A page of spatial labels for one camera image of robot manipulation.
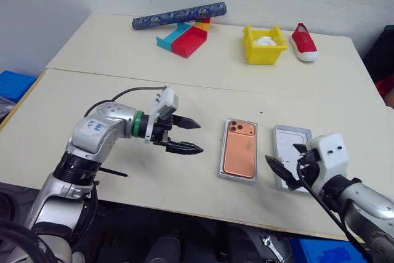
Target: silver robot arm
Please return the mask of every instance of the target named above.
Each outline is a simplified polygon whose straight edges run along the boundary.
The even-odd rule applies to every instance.
[[[279,160],[266,156],[272,170],[290,190],[303,186],[326,211],[338,213],[341,221],[337,225],[366,259],[394,262],[394,202],[361,180],[346,178],[349,157],[342,136],[321,136],[307,145],[294,144],[294,147],[301,155],[297,165],[299,180]],[[367,250],[360,248],[346,226],[366,243]]]
[[[91,192],[93,197],[96,173],[119,138],[140,137],[178,154],[203,151],[192,143],[171,141],[168,131],[172,125],[186,129],[200,127],[190,118],[173,115],[176,109],[177,96],[167,87],[158,94],[148,115],[117,102],[107,102],[76,125],[62,159],[48,175],[25,223],[46,242],[59,262],[84,262],[80,254],[71,253],[70,240],[80,228],[86,230],[86,212],[90,208],[87,197]],[[15,248],[7,262],[29,260],[22,249]]]

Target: blue plastic bin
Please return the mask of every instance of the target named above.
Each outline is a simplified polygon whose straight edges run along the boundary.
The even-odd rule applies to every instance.
[[[0,96],[18,103],[35,81],[33,76],[3,71],[0,74]]]
[[[348,241],[290,240],[296,263],[367,263]]]

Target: table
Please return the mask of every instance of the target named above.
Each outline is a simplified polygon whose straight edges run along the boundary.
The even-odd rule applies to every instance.
[[[381,100],[349,37],[312,34],[320,54],[314,63],[299,61],[287,42],[275,66],[248,65],[242,26],[213,24],[207,41],[185,59],[156,45],[155,37],[176,24],[137,31],[132,19],[91,14],[47,67],[286,96],[340,96],[352,86],[359,96]],[[282,32],[288,40],[291,32]]]
[[[41,188],[89,105],[130,86],[159,85],[162,84],[46,70],[40,83],[0,133],[3,164],[0,181]],[[309,127],[315,136],[341,132],[352,160],[349,176],[361,177],[366,184],[393,197],[392,171],[372,174],[389,172],[392,168],[393,114],[389,109],[373,115],[353,104],[348,116],[354,120],[348,122],[340,112],[330,112],[330,104],[320,100],[179,84],[171,86],[179,95],[177,114],[192,117],[202,126],[199,130],[174,128],[171,136],[174,140],[196,143],[205,149],[204,153],[175,155],[164,153],[163,147],[144,144],[141,139],[119,139],[103,166],[125,172],[129,177],[99,172],[100,199],[275,230],[342,238],[340,230],[310,196],[276,189],[275,177],[264,155],[273,153],[271,129],[278,123]],[[147,110],[155,94],[140,91],[124,96],[120,102]],[[332,104],[344,107],[335,101]],[[315,106],[315,112],[300,108],[306,105]],[[376,125],[363,124],[372,115],[377,120]],[[259,123],[255,185],[217,176],[224,122],[228,116]],[[387,132],[382,132],[384,127],[388,128]]]
[[[194,142],[204,153],[173,155],[141,139],[120,139],[103,166],[129,177],[99,172],[100,199],[343,239],[310,196],[276,189],[264,160],[273,154],[276,124],[308,127],[314,136],[340,132],[350,154],[348,176],[394,198],[393,110],[384,105],[350,39],[314,34],[321,53],[315,63],[298,61],[290,48],[275,66],[247,65],[238,44],[242,27],[213,25],[207,42],[184,59],[154,44],[171,26],[132,31],[130,21],[92,14],[48,64],[0,126],[0,182],[41,188],[90,105],[130,87],[165,84],[179,96],[177,114],[202,126],[174,128],[171,136]],[[132,93],[121,102],[149,110],[155,94]],[[259,124],[255,185],[217,176],[227,117]]]

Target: yellow basket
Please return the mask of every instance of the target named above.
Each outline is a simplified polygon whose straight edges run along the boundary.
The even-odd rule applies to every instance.
[[[287,49],[287,44],[279,26],[275,26],[271,30],[252,30],[250,25],[246,25],[243,33],[245,58],[249,64],[273,65],[279,58],[281,52]],[[276,45],[256,46],[254,40],[262,36],[271,37]]]

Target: blue patterned cylinder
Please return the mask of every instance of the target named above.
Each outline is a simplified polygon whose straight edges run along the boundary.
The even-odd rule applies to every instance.
[[[190,9],[181,9],[174,12],[134,18],[131,25],[134,29],[141,30],[161,25],[183,23],[201,18],[217,17],[219,15],[225,15],[226,11],[226,4],[224,2],[218,2],[206,6],[197,6]]]

